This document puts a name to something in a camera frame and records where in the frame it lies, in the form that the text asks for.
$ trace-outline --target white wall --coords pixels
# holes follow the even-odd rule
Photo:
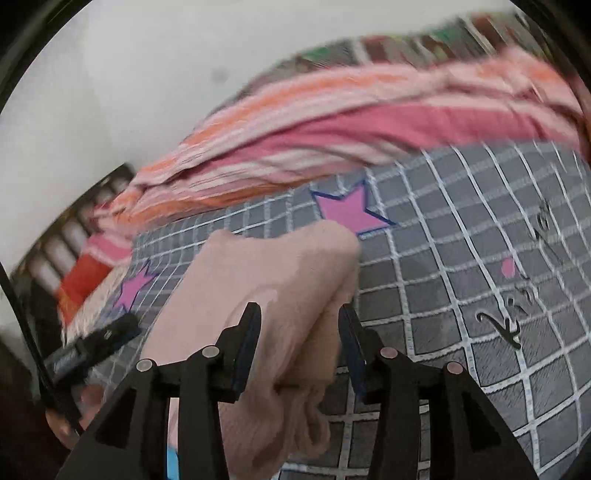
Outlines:
[[[84,17],[34,60],[0,115],[0,261],[11,271],[39,234],[121,163],[82,62]]]
[[[93,0],[82,49],[115,148],[141,166],[299,50],[510,7],[509,0]]]
[[[509,0],[93,0],[36,58],[0,115],[0,261],[10,271],[98,179],[123,161],[135,167],[154,161],[276,61],[340,37],[405,33],[510,6]],[[0,328],[16,332],[14,322],[0,308]]]

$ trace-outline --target orange stripe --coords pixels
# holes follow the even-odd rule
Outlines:
[[[296,84],[294,86],[287,87],[279,92],[265,95],[260,99],[252,98],[250,102],[245,102],[246,105],[240,108],[232,109],[234,112],[229,113],[227,118],[216,118],[215,123],[209,125],[203,130],[200,130],[199,132],[195,132],[194,134],[189,135],[183,141],[183,143],[186,145],[195,146],[198,143],[211,139],[211,137],[218,134],[220,131],[234,126],[237,122],[247,119],[247,117],[249,117],[250,115],[253,115],[259,111],[263,111],[266,108],[277,108],[282,104],[288,103],[294,97],[298,97],[304,93],[321,92],[322,90],[341,89],[344,87],[351,86],[367,87],[377,81],[384,83],[395,83],[400,80],[408,79],[408,77],[405,75],[394,75],[391,73],[379,72],[359,77],[351,77],[350,74],[348,75],[349,76],[343,76],[338,78],[325,78],[315,80],[314,82]],[[166,170],[175,164],[177,158],[178,156],[173,154],[172,157],[168,157],[154,164],[145,166],[139,172],[147,173]]]

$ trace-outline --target blue fabric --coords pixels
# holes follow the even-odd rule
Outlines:
[[[178,480],[178,455],[171,447],[166,449],[166,472],[168,480]]]

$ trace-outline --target wooden bed headboard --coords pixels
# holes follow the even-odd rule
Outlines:
[[[115,197],[133,177],[132,168],[123,164],[100,179],[41,234],[10,275],[43,358],[61,347],[61,322],[53,293],[80,257],[86,238],[96,231],[85,213]]]

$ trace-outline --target pink dot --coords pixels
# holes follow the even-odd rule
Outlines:
[[[501,271],[505,278],[513,278],[515,277],[515,262],[512,258],[507,258],[503,260],[503,264],[501,265]]]

